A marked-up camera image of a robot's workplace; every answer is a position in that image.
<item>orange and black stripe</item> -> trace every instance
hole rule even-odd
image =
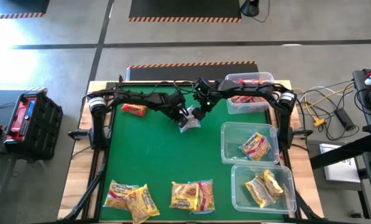
[[[129,22],[242,22],[233,17],[130,17]]]
[[[127,69],[132,68],[162,68],[162,67],[185,67],[185,66],[212,66],[212,65],[242,65],[254,64],[254,61],[238,61],[238,62],[200,62],[200,63],[166,63],[153,65],[130,65]]]
[[[0,15],[0,19],[35,18],[35,17],[43,17],[44,15],[45,13],[42,13],[42,12],[2,14]]]

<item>concrete floor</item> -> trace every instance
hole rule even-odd
[[[270,16],[263,24],[249,18],[240,24],[130,24],[130,3],[114,2],[105,43],[371,39],[371,0],[271,0]],[[43,18],[0,20],[0,85],[46,86],[48,95],[63,106],[65,114],[56,154],[45,163],[47,168],[18,162],[19,176],[10,180],[0,203],[0,223],[47,222],[57,217],[73,147],[66,133],[78,125],[81,97],[101,45],[95,45],[98,49],[45,49],[45,45],[62,48],[65,46],[54,45],[97,44],[108,4],[108,0],[50,0]],[[261,16],[266,7],[267,0],[262,0]],[[7,49],[13,45],[34,50]],[[91,77],[117,80],[118,75],[126,74],[128,65],[236,60],[255,60],[260,71],[272,73],[277,80],[291,80],[293,87],[306,90],[350,80],[353,70],[371,68],[371,44],[103,49],[99,63],[94,64],[98,69]],[[322,107],[333,110],[328,103],[322,103]],[[346,97],[346,110],[355,124],[365,125],[351,96]],[[342,129],[333,122],[331,131],[335,135]],[[306,124],[313,129],[310,118]],[[363,135],[359,132],[341,141]],[[314,133],[310,139],[327,141],[322,133]],[[319,189],[319,196],[328,219],[371,223],[349,218],[351,212],[360,209],[356,192]]]

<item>white paper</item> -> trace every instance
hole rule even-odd
[[[340,146],[332,144],[320,144],[321,154],[337,149]],[[355,159],[346,159],[344,161],[332,164],[330,166],[324,167],[324,173],[326,175],[326,180],[333,181],[345,181],[360,183],[357,166],[355,164]]]

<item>black floor mat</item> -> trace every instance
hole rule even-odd
[[[240,22],[239,0],[132,0],[130,22]]]
[[[171,63],[132,65],[127,68],[127,80],[221,80],[228,74],[258,72],[254,62]]]
[[[0,19],[42,17],[50,0],[0,0]]]

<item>yellow cable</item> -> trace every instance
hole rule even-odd
[[[305,103],[306,103],[306,104],[307,104],[307,106],[308,106],[308,103],[307,103],[307,102],[308,102],[308,101],[307,101],[307,95],[305,95],[305,96],[304,96],[304,98],[305,98],[305,100],[304,100],[304,101],[305,101]],[[306,108],[306,109],[307,109],[307,111],[308,111],[309,115],[311,115],[311,116],[312,116],[312,112],[311,112],[311,111],[309,110],[309,107],[308,107],[308,108]]]
[[[294,88],[293,90],[301,90],[302,92],[304,92],[304,90],[301,89],[301,88]],[[324,119],[320,119],[319,117],[313,115],[309,108],[307,108],[307,112],[312,117],[312,119],[314,120],[314,126],[315,127],[318,127],[318,126],[320,126],[324,123]]]
[[[342,92],[342,91],[344,91],[344,90],[347,90],[347,89],[349,89],[349,88],[353,88],[353,87],[354,87],[354,86],[352,85],[352,86],[348,86],[347,88],[344,88],[344,89],[342,89],[342,90],[335,91],[334,93],[331,93],[331,94],[329,94],[329,95],[327,95],[327,96],[321,98],[320,100],[316,101],[315,103],[313,103],[313,104],[311,104],[311,105],[308,105],[308,106],[305,106],[305,107],[303,107],[303,108],[304,108],[304,109],[308,109],[308,108],[310,108],[310,107],[312,107],[312,106],[314,106],[314,105],[320,103],[321,101],[323,101],[323,100],[326,99],[326,98],[329,98],[329,97],[331,97],[331,96],[333,96],[333,95],[335,95],[335,94],[338,94],[338,93],[340,93],[340,92]]]

